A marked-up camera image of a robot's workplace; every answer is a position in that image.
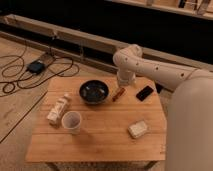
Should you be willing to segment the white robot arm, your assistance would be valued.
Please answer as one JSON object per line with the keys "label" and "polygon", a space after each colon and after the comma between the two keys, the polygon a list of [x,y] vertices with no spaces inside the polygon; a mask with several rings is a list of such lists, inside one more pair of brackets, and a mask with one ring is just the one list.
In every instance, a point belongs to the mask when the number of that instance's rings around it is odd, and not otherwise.
{"label": "white robot arm", "polygon": [[213,72],[142,57],[136,44],[116,51],[120,85],[138,75],[172,92],[168,107],[165,171],[213,171]]}

